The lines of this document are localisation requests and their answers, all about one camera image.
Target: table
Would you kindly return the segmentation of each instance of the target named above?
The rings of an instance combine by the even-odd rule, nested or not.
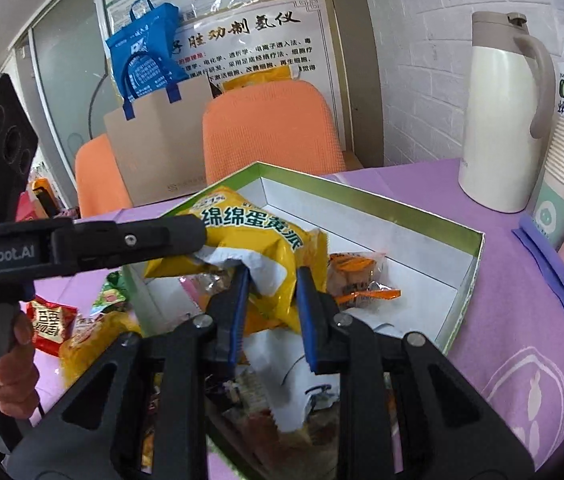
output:
[[[458,160],[424,162],[329,176],[485,232],[476,288],[450,360],[526,444],[539,467],[564,439],[564,310],[537,265],[511,233],[519,215],[500,214],[469,199],[457,184]],[[159,216],[180,201],[134,208],[97,219],[117,222]],[[36,283],[40,296],[88,313],[108,271]],[[63,388],[57,360],[38,352],[38,391],[49,408]],[[233,473],[209,456],[213,480]]]

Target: red snack package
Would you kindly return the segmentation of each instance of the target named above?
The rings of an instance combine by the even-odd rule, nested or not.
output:
[[[69,339],[70,326],[78,314],[74,306],[46,301],[39,296],[27,303],[27,316],[33,323],[33,346],[58,356],[60,345]]]

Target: bag handle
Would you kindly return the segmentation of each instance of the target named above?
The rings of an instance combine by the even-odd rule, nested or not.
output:
[[[131,4],[131,8],[128,11],[128,15],[131,18],[131,21],[134,22],[135,20],[137,20],[137,16],[136,14],[133,12],[133,8],[140,3],[142,0],[136,0]],[[149,4],[149,12],[151,12],[151,10],[155,10],[155,7],[153,7],[153,4],[151,3],[150,0],[146,0],[146,3]]]
[[[162,66],[162,63],[159,61],[159,57],[155,56],[155,54],[153,54],[151,52],[145,52],[143,50],[140,51],[140,52],[134,52],[126,60],[126,63],[124,63],[124,68],[122,69],[122,88],[121,88],[121,91],[122,91],[122,97],[124,99],[122,109],[124,110],[124,115],[126,116],[127,121],[130,121],[131,119],[136,118],[136,113],[133,111],[133,104],[131,103],[130,99],[128,98],[128,95],[130,93],[133,96],[133,99],[138,98],[136,89],[133,88],[133,85],[131,83],[131,78],[128,75],[128,69],[129,69],[131,62],[136,57],[142,57],[142,56],[150,57],[151,59],[153,59],[153,62],[157,65],[159,73],[161,74],[161,76],[164,79],[166,79],[166,81],[168,81],[165,90],[166,90],[167,95],[169,96],[169,103],[172,104],[174,102],[182,100],[182,95],[179,92],[179,88],[177,86],[177,81],[174,81],[173,79],[171,79],[171,77],[167,74],[166,70],[164,70],[164,67]]]

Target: chair backrest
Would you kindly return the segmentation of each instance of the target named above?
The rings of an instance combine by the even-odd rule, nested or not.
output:
[[[75,155],[82,218],[133,207],[107,134],[89,140]]]
[[[346,169],[331,110],[303,81],[228,91],[208,104],[202,129],[208,184],[255,161],[310,174]]]

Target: human hand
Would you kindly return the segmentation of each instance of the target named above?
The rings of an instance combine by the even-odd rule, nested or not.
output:
[[[0,411],[14,418],[29,418],[40,403],[36,384],[40,378],[33,364],[33,326],[21,313],[13,327],[17,344],[0,359]]]

